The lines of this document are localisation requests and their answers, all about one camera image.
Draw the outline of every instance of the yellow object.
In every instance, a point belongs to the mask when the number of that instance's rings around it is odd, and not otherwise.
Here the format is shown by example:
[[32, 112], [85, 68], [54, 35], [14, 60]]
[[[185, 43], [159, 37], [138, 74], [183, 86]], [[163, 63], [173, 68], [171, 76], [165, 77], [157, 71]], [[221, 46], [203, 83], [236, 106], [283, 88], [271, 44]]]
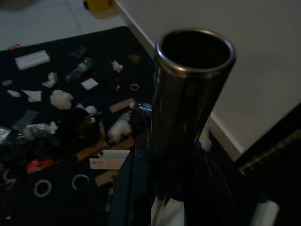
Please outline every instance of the yellow object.
[[86, 2], [91, 12], [102, 11], [111, 7], [110, 0], [86, 0]]

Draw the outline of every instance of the black cloth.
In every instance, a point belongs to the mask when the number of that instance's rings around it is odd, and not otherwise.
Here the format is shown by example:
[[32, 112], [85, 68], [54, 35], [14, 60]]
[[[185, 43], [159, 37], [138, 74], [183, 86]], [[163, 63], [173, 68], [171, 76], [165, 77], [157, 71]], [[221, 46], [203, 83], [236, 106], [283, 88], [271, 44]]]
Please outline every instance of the black cloth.
[[[88, 49], [88, 57], [94, 61], [93, 68], [78, 80], [67, 82], [65, 76], [70, 73], [80, 60], [68, 57], [76, 51], [78, 46]], [[20, 71], [15, 64], [15, 57], [46, 50], [52, 57], [51, 62]], [[141, 58], [139, 65], [132, 65], [128, 56], [138, 54]], [[115, 74], [111, 62], [116, 60], [124, 66], [121, 76], [124, 84], [119, 91], [102, 85], [102, 78]], [[64, 119], [67, 111], [58, 110], [50, 103], [53, 90], [72, 94], [73, 106], [82, 103], [85, 107], [95, 106], [103, 113], [103, 122], [108, 129], [116, 119], [127, 109], [112, 114], [109, 106], [128, 98], [136, 102], [149, 102], [151, 97], [153, 61], [142, 45], [127, 27], [119, 27], [103, 32], [56, 40], [48, 43], [28, 46], [14, 51], [0, 52], [1, 81], [12, 80], [9, 87], [0, 85], [0, 126], [11, 128], [12, 124], [20, 119], [27, 110], [39, 112], [33, 123], [51, 122]], [[49, 89], [41, 85], [48, 80], [48, 74], [55, 72], [58, 75], [57, 84]], [[92, 91], [86, 91], [81, 82], [88, 78], [96, 80], [100, 86]], [[131, 83], [140, 85], [139, 92], [129, 89]], [[13, 98], [7, 89], [21, 93], [20, 98]], [[41, 102], [28, 102], [28, 97], [21, 90], [42, 90]], [[13, 213], [15, 225], [106, 225], [107, 215], [103, 212], [104, 198], [110, 184], [97, 188], [95, 176], [102, 170], [91, 170], [88, 159], [78, 163], [70, 158], [54, 164], [39, 172], [22, 178], [20, 189], [24, 192], [24, 200], [17, 211]], [[71, 180], [76, 174], [86, 174], [91, 181], [79, 179], [78, 191], [71, 186]], [[52, 191], [45, 198], [38, 198], [33, 194], [34, 184], [40, 179], [47, 179], [52, 183]]]

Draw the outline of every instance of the chrome tube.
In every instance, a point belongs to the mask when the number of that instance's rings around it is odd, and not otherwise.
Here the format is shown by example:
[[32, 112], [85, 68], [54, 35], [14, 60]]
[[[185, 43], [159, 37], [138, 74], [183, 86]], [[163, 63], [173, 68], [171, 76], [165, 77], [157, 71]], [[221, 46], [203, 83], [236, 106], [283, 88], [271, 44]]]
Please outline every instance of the chrome tube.
[[226, 38], [202, 29], [168, 33], [155, 51], [151, 177], [163, 200], [199, 138], [236, 53]]

